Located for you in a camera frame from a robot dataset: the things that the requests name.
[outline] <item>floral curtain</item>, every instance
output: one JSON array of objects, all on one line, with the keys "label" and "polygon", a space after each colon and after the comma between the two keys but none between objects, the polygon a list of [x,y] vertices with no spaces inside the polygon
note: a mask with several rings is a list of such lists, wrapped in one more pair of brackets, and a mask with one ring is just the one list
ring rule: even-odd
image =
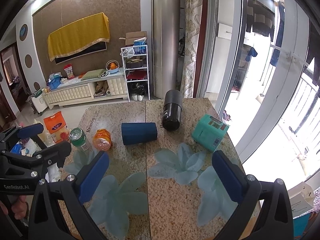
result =
[{"label": "floral curtain", "polygon": [[184,98],[193,96],[201,12],[202,0],[186,0],[185,56],[180,89]]}]

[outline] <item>black bottle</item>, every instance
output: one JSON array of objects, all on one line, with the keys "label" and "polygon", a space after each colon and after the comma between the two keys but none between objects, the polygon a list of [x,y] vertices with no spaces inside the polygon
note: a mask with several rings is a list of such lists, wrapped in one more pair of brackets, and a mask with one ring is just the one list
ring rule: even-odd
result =
[{"label": "black bottle", "polygon": [[169,90],[165,94],[162,126],[167,131],[175,131],[181,123],[182,93],[178,90]]}]

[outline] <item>granite table surface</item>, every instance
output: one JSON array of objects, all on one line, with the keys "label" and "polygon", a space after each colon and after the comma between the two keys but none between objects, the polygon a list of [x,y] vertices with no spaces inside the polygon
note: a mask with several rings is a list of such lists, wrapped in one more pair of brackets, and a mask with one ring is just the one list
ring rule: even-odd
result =
[{"label": "granite table surface", "polygon": [[[147,169],[156,164],[154,152],[159,148],[167,148],[177,152],[181,142],[188,144],[194,152],[205,149],[196,143],[191,133],[197,122],[204,114],[218,117],[207,98],[183,99],[181,125],[174,132],[167,132],[161,126],[164,100],[151,100],[90,106],[79,123],[92,142],[97,129],[105,128],[111,133],[112,147],[108,151],[110,158],[109,168],[105,175],[114,175],[119,184],[135,172],[147,173]],[[138,145],[124,146],[121,136],[121,123],[123,122],[155,122],[158,130],[156,141]],[[222,150],[230,159],[240,160],[228,134],[225,135],[217,149]],[[70,156],[66,158],[65,165],[72,162],[72,148]],[[206,151],[202,170],[211,165],[211,154]],[[226,221],[217,215],[204,226],[197,225],[197,210],[200,205],[202,190],[197,186],[197,180],[188,185],[179,185],[174,179],[154,179],[147,176],[146,181],[138,189],[148,194],[148,213],[142,215],[129,215],[129,231],[125,239],[174,239],[174,240],[203,240],[212,239],[225,225]],[[85,203],[88,208],[92,200]],[[77,234],[67,208],[60,202],[62,213],[70,228]],[[107,239],[117,239],[110,234],[103,224],[100,230]]]}]

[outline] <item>green tissue package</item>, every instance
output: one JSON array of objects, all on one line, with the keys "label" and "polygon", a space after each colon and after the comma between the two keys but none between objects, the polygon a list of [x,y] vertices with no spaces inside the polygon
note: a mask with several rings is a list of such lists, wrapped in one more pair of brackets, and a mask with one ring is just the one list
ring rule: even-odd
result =
[{"label": "green tissue package", "polygon": [[227,133],[229,126],[205,114],[192,133],[193,139],[210,152],[214,152]]}]

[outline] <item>wallpaper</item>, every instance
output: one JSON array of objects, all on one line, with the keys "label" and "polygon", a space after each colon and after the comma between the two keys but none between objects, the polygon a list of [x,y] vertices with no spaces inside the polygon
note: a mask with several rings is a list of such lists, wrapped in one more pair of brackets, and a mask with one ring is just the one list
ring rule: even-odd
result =
[{"label": "wallpaper", "polygon": [[[103,12],[109,18],[110,42],[107,50],[81,56],[56,64],[49,60],[47,39],[53,31],[96,13]],[[109,60],[121,63],[120,48],[124,47],[127,32],[141,30],[140,0],[55,0],[33,15],[33,28],[41,69],[47,80],[51,73],[61,72],[72,63],[74,75],[104,68]]]}]

